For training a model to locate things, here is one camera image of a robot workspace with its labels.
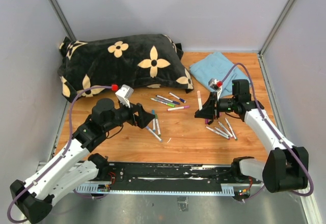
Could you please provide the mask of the purple cap marker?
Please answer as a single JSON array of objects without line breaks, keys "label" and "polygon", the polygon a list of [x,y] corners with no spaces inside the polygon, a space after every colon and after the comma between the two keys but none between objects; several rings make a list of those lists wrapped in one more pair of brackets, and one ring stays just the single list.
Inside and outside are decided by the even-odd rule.
[{"label": "purple cap marker", "polygon": [[222,137],[224,137],[226,139],[229,139],[229,136],[225,135],[224,133],[221,133],[219,131],[216,131],[216,130],[208,127],[208,126],[205,126],[205,128],[208,129],[208,130],[210,130],[210,131],[212,131],[212,132],[214,132],[215,134],[218,134],[218,135],[220,135],[220,136],[222,136]]}]

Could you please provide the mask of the pink cap marker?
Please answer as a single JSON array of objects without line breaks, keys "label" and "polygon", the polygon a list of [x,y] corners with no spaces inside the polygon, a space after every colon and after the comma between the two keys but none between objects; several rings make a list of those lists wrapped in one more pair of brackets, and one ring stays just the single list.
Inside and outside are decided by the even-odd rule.
[{"label": "pink cap marker", "polygon": [[233,134],[220,122],[218,121],[218,124],[223,128],[223,130],[231,137],[233,138]]}]

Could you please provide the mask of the black cap marker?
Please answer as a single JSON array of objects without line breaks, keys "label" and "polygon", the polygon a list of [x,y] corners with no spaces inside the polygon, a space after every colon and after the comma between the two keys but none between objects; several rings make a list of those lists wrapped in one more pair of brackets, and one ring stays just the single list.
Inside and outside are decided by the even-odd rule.
[{"label": "black cap marker", "polygon": [[220,133],[222,136],[224,136],[225,138],[228,138],[229,135],[226,132],[223,132],[222,130],[218,129],[217,127],[214,127],[214,129]]}]

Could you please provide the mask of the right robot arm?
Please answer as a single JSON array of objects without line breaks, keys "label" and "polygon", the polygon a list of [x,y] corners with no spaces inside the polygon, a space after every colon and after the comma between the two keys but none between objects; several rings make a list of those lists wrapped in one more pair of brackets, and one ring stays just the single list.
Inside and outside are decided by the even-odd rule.
[{"label": "right robot arm", "polygon": [[221,113],[234,112],[255,132],[268,153],[266,162],[251,156],[235,158],[231,164],[232,180],[243,183],[248,177],[256,178],[271,193],[306,188],[308,151],[296,147],[273,124],[263,105],[252,99],[249,81],[233,80],[231,98],[220,97],[221,81],[212,78],[208,84],[213,91],[202,108],[195,112],[195,117],[207,119],[211,124]]}]

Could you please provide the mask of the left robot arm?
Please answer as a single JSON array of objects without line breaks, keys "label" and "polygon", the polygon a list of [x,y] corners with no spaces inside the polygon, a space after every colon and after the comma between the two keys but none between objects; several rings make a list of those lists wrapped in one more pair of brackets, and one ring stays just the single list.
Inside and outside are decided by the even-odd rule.
[{"label": "left robot arm", "polygon": [[71,168],[108,139],[112,129],[123,127],[124,123],[143,129],[154,118],[140,103],[120,102],[119,108],[115,108],[109,98],[98,100],[85,122],[69,136],[54,158],[26,180],[15,180],[10,185],[13,198],[10,205],[16,205],[30,223],[41,222],[74,188],[92,179],[103,181],[108,177],[109,168],[102,163],[86,161],[79,169]]}]

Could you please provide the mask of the navy cap marker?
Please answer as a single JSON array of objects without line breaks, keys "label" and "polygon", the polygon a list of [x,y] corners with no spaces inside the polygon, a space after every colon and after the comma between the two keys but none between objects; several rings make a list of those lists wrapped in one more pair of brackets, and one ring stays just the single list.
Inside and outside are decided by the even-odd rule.
[{"label": "navy cap marker", "polygon": [[174,101],[174,100],[171,100],[171,99],[168,99],[168,98],[165,98],[165,97],[163,97],[163,96],[156,95],[156,97],[159,98],[159,99],[165,100],[165,101],[167,101],[167,102],[169,102],[169,103],[176,104],[176,105],[180,105],[179,102]]}]

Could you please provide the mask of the light blue folded cloth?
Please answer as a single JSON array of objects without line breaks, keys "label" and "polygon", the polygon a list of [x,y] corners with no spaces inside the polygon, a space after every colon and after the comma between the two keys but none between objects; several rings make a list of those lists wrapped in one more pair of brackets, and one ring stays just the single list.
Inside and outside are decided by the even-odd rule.
[{"label": "light blue folded cloth", "polygon": [[[215,52],[191,65],[190,73],[210,92],[214,92],[214,89],[210,88],[208,85],[209,81],[212,78],[222,80],[233,65],[234,64],[222,53]],[[232,95],[232,80],[234,79],[246,79],[251,86],[250,79],[247,77],[247,75],[244,74],[238,67],[235,67],[223,82],[221,97]]]}]

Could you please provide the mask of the black floral pillow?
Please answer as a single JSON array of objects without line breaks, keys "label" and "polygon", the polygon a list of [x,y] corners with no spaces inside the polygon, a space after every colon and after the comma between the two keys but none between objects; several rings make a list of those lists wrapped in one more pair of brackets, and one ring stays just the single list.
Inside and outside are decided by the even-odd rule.
[{"label": "black floral pillow", "polygon": [[104,86],[131,88],[169,87],[194,89],[182,64],[183,50],[164,34],[143,34],[96,41],[72,41],[65,37],[59,47],[62,64],[58,75],[63,97],[72,102],[81,94],[93,97]]}]

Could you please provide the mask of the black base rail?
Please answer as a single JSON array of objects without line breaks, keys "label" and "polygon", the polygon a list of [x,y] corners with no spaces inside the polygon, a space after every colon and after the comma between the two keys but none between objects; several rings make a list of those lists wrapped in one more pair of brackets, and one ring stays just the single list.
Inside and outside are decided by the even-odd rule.
[{"label": "black base rail", "polygon": [[80,193],[223,194],[229,186],[260,184],[230,165],[110,162],[108,174],[79,186]]}]

